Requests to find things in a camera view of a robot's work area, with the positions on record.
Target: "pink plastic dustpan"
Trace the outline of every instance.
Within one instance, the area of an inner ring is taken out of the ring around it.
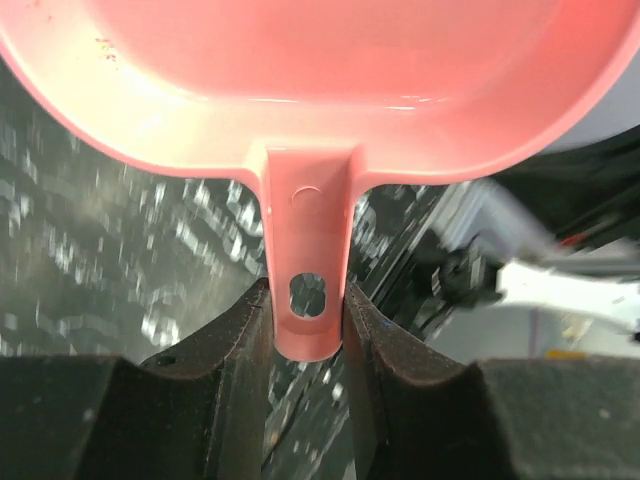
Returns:
[[[504,169],[577,122],[640,44],[640,0],[2,0],[0,53],[81,138],[261,204],[276,346],[340,345],[353,207]],[[289,306],[320,274],[325,311]]]

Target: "red object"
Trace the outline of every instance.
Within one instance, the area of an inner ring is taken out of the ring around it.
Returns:
[[[640,1],[2,0],[0,53],[59,121],[155,173],[257,195],[275,342],[340,345],[353,208],[384,183],[452,183],[559,137],[640,43]],[[324,277],[325,311],[289,306]]]
[[[560,245],[564,247],[572,247],[583,242],[586,238],[587,236],[584,233],[576,233],[575,235],[570,235],[566,238],[563,238],[560,242]]]

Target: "white object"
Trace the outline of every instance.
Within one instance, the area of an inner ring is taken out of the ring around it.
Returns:
[[[498,274],[504,295],[495,306],[537,307],[606,322],[621,333],[638,331],[640,283],[570,275],[514,260]]]
[[[479,234],[476,242],[482,250],[500,258],[566,254],[531,213],[490,179],[448,187],[423,229],[433,229],[448,249],[466,245]],[[544,355],[551,348],[571,348],[563,330],[553,313],[526,306],[456,309],[451,321],[427,343],[460,363],[490,357],[527,358]]]

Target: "pink handle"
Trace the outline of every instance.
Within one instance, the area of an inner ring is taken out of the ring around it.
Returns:
[[[276,348],[292,360],[323,360],[341,342],[354,208],[350,154],[271,149],[268,155],[262,211]],[[291,310],[289,285],[300,273],[325,281],[326,305],[317,317]]]

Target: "black machine part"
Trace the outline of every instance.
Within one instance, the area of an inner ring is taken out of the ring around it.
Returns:
[[[575,248],[640,240],[640,126],[568,151],[541,153],[493,178]]]
[[[497,279],[504,263],[483,253],[476,239],[449,251],[433,230],[425,231],[406,264],[397,266],[396,288],[381,303],[384,313],[412,333],[428,338],[454,308],[472,309],[499,301],[502,295],[497,291]],[[408,285],[406,291],[398,288],[402,283]],[[396,316],[399,305],[403,317]],[[418,318],[424,307],[426,317]]]
[[[2,477],[260,478],[270,312],[261,280],[140,366],[109,356],[0,359]],[[358,479],[640,478],[640,362],[464,367],[353,284],[343,319]]]

